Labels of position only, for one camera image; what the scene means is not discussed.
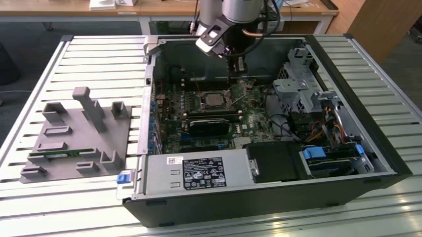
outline aluminum extrusion table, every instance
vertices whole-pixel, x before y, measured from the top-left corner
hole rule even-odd
[[[115,197],[116,176],[19,182],[43,127],[45,102],[65,108],[75,86],[101,105],[134,106],[127,168],[136,166],[146,61],[143,36],[83,36],[61,41],[0,149],[1,236],[395,236],[422,231],[422,115],[354,39],[316,36],[414,176],[345,206],[148,229]]]

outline white sticker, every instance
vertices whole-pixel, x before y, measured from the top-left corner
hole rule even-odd
[[[68,157],[68,155],[67,154],[45,155],[45,158],[59,158],[59,157]]]
[[[118,12],[118,15],[136,15],[136,12],[120,11],[120,12]]]
[[[183,157],[167,157],[167,164],[182,164]]]

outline blue latch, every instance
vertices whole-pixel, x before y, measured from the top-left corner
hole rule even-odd
[[[358,150],[359,155],[363,155],[365,150],[361,144],[357,145],[357,150]]]
[[[116,182],[118,184],[131,183],[131,174],[119,174]]]
[[[303,151],[304,159],[326,157],[322,147],[307,147]]]

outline metal bracket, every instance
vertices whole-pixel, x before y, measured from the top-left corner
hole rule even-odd
[[[158,36],[146,36],[144,38],[144,53],[146,55],[152,55],[159,51],[159,45],[163,44],[159,42]]]

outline warning label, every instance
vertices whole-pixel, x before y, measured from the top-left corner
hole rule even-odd
[[[183,187],[186,190],[226,186],[222,157],[183,160]]]

